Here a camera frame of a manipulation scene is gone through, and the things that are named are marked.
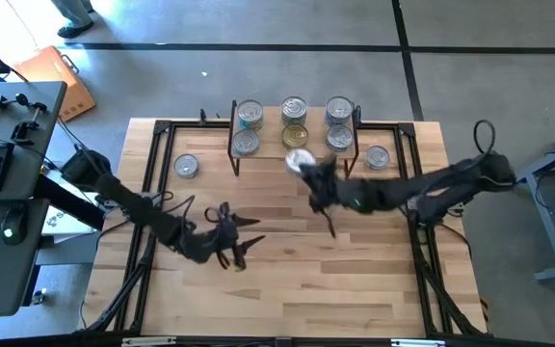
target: orange box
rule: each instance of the orange box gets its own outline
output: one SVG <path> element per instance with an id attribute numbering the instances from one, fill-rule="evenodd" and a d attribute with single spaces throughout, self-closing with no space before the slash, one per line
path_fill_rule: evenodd
<path id="1" fill-rule="evenodd" d="M 14 68 L 32 82 L 67 83 L 66 96 L 59 113 L 64 121 L 71 120 L 95 106 L 92 95 L 77 76 L 78 68 L 67 55 L 61 54 L 53 46 L 41 49 L 36 56 L 14 65 Z"/>

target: metal can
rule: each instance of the metal can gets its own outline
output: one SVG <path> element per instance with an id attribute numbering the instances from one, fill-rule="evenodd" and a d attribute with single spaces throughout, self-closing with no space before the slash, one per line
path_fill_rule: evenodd
<path id="1" fill-rule="evenodd" d="M 353 114 L 353 103 L 344 96 L 334 96 L 325 107 L 325 123 L 329 126 L 346 123 Z"/>
<path id="2" fill-rule="evenodd" d="M 281 120 L 285 125 L 304 125 L 307 117 L 307 104 L 298 96 L 289 96 L 281 102 Z"/>
<path id="3" fill-rule="evenodd" d="M 286 148 L 303 147 L 308 137 L 303 125 L 288 125 L 281 131 L 281 142 Z"/>
<path id="4" fill-rule="evenodd" d="M 194 178 L 198 174 L 198 159 L 192 154 L 182 154 L 174 161 L 174 170 L 181 178 Z"/>
<path id="5" fill-rule="evenodd" d="M 286 171 L 301 176 L 301 164 L 315 165 L 316 157 L 309 150 L 293 149 L 286 154 Z"/>
<path id="6" fill-rule="evenodd" d="M 327 147 L 334 152 L 343 152 L 353 144 L 353 132 L 347 126 L 332 126 L 327 132 Z"/>
<path id="7" fill-rule="evenodd" d="M 365 154 L 365 165 L 372 170 L 382 170 L 389 166 L 391 157 L 389 152 L 380 146 L 372 146 Z"/>
<path id="8" fill-rule="evenodd" d="M 232 137 L 232 149 L 239 155 L 254 155 L 260 148 L 260 139 L 255 131 L 243 129 Z"/>
<path id="9" fill-rule="evenodd" d="M 239 124 L 244 129 L 258 130 L 262 127 L 262 105 L 256 100 L 242 101 L 237 107 Z"/>

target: concrete floor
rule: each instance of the concrete floor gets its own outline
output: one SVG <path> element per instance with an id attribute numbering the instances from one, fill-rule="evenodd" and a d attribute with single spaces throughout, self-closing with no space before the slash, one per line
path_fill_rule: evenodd
<path id="1" fill-rule="evenodd" d="M 555 47 L 555 1 L 401 0 L 412 45 Z M 22 59 L 37 46 L 60 45 L 62 22 L 48 0 L 0 0 L 0 55 Z M 390 0 L 93 0 L 96 26 L 77 42 L 397 44 Z M 16 16 L 27 24 L 27 31 Z M 81 69 L 97 107 L 69 123 L 116 167 L 131 117 L 227 115 L 233 98 L 278 104 L 289 94 L 322 106 L 345 94 L 369 120 L 412 120 L 399 53 L 183 52 L 65 50 Z M 555 55 L 414 54 L 425 120 L 438 120 L 451 161 L 476 154 L 474 121 L 492 120 L 496 150 L 516 170 L 555 140 Z M 57 130 L 48 151 L 72 153 Z M 482 194 L 469 204 L 465 229 L 489 330 L 502 337 L 555 342 L 555 281 L 533 273 L 555 266 L 525 188 Z M 0 318 L 0 338 L 63 334 L 76 328 L 91 268 L 44 268 L 48 306 Z"/>

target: wooden table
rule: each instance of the wooden table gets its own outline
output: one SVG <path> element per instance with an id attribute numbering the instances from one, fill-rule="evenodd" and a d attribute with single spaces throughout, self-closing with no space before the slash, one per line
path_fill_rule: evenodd
<path id="1" fill-rule="evenodd" d="M 141 189 L 154 122 L 132 119 L 129 124 L 118 177 L 133 191 Z M 423 171 L 446 166 L 439 124 L 416 122 L 415 129 Z M 156 161 L 154 185 L 165 142 L 161 142 Z M 262 220 L 241 228 L 241 240 L 267 237 L 251 249 L 248 270 L 241 273 L 223 270 L 215 257 L 197 265 L 158 245 L 143 334 L 424 335 L 408 230 L 399 211 L 361 216 L 334 208 L 332 217 L 338 233 L 334 240 L 324 217 L 311 213 L 307 187 L 285 172 L 283 159 L 249 160 L 235 177 L 225 154 L 227 142 L 227 131 L 222 129 L 176 131 L 170 165 L 178 155 L 192 153 L 200 162 L 200 173 L 186 180 L 170 170 L 167 190 L 174 192 L 175 198 L 165 208 L 196 195 L 189 217 L 200 230 L 208 230 L 213 226 L 204 222 L 204 208 L 228 200 L 241 216 Z M 362 158 L 373 145 L 389 150 L 392 160 L 388 169 L 373 172 L 364 166 Z M 361 130 L 359 146 L 361 155 L 353 176 L 398 176 L 392 134 Z M 407 161 L 411 163 L 409 153 Z M 121 218 L 113 213 L 105 227 Z M 448 218 L 446 224 L 463 232 L 457 219 Z M 122 227 L 100 241 L 85 299 L 85 318 L 90 323 L 121 286 L 132 228 Z M 437 229 L 437 245 L 447 291 L 470 322 L 484 331 L 466 245 L 441 227 Z M 126 326 L 136 297 L 134 292 Z M 435 296 L 431 302 L 436 326 L 440 327 Z"/>

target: person's foot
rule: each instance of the person's foot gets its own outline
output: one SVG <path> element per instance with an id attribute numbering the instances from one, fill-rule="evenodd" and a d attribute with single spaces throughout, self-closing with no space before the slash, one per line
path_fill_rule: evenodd
<path id="1" fill-rule="evenodd" d="M 85 25 L 84 27 L 74 28 L 74 27 L 63 27 L 59 29 L 57 35 L 64 39 L 74 39 L 77 36 L 83 34 L 84 32 L 90 30 L 93 27 L 93 22 Z"/>

